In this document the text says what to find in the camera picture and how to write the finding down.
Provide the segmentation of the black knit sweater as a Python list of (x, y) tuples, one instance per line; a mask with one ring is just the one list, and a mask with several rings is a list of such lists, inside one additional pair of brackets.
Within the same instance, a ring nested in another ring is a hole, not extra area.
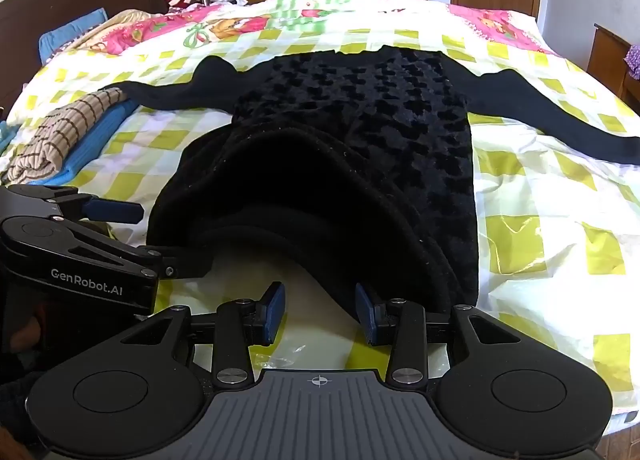
[(347, 313), (357, 284), (432, 313), (476, 302), (470, 113), (598, 160), (639, 160), (637, 138), (570, 116), (520, 74), (478, 76), (439, 52), (319, 51), (245, 72), (209, 56), (184, 84), (117, 87), (154, 110), (231, 117), (183, 150), (151, 209), (149, 245), (289, 261)]

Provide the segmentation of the blue folded garment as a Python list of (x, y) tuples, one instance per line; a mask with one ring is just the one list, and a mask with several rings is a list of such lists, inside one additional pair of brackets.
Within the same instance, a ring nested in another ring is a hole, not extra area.
[(50, 178), (32, 180), (32, 184), (64, 186), (65, 183), (69, 183), (70, 180), (77, 176), (82, 168), (101, 154), (103, 148), (116, 133), (119, 126), (134, 113), (134, 110), (138, 106), (139, 105), (132, 100), (126, 100), (119, 104), (112, 105), (96, 122), (96, 125), (85, 134), (85, 137), (74, 146), (74, 149), (70, 151), (70, 154), (68, 154), (68, 157), (66, 157), (63, 162), (62, 168), (58, 172)]

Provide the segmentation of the beige striped folded garment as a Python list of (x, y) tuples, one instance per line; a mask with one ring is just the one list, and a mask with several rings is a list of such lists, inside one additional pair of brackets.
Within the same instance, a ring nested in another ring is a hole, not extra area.
[(66, 157), (113, 105), (127, 99), (119, 87), (85, 94), (50, 112), (36, 129), (34, 137), (12, 157), (3, 174), (5, 183), (31, 183), (55, 176)]

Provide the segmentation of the blue pillow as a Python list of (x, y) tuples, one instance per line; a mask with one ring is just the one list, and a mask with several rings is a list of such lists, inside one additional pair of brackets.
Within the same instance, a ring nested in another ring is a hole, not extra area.
[(73, 42), (74, 39), (88, 33), (89, 30), (99, 26), (106, 20), (106, 11), (103, 8), (99, 8), (54, 30), (43, 33), (38, 39), (40, 63), (42, 65), (46, 64), (56, 50), (68, 42)]

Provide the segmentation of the checkered floral bed quilt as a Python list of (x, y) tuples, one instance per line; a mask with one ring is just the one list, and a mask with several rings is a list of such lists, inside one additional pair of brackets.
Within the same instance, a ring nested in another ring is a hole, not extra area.
[[(238, 70), (285, 54), (357, 53), (383, 46), (451, 56), (477, 75), (512, 70), (561, 111), (616, 141), (639, 132), (638, 116), (597, 79), (544, 42), (515, 11), (431, 0), (265, 0), (214, 4), (134, 22), (128, 38), (66, 50), (37, 65), (11, 108), (9, 165), (55, 108), (121, 80), (186, 82), (220, 56)], [(480, 241), (480, 308), (603, 376), (614, 410), (608, 430), (639, 423), (639, 171), (586, 157), (533, 127), (472, 115)], [(277, 341), (254, 348), (257, 368), (376, 368), (352, 319), (299, 269), (232, 261), (202, 280), (165, 281), (157, 307), (212, 309), (258, 281), (288, 280)]]

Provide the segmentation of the dark wooden headboard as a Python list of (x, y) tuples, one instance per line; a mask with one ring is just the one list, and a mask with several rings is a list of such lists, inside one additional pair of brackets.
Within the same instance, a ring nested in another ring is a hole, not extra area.
[(1, 3), (1, 116), (6, 117), (23, 85), (41, 68), (40, 36), (103, 8), (109, 16), (126, 9), (166, 13), (165, 0), (4, 0)]

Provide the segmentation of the wooden side cabinet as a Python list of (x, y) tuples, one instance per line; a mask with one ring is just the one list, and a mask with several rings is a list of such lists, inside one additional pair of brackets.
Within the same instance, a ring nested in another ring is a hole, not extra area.
[(639, 114), (639, 82), (629, 73), (625, 56), (631, 45), (607, 28), (594, 24), (587, 72)]

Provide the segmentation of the purple item on cabinet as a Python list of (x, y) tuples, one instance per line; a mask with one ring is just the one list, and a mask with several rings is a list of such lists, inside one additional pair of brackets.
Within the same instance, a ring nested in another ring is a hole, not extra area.
[(629, 75), (640, 80), (640, 45), (631, 45), (625, 56)]

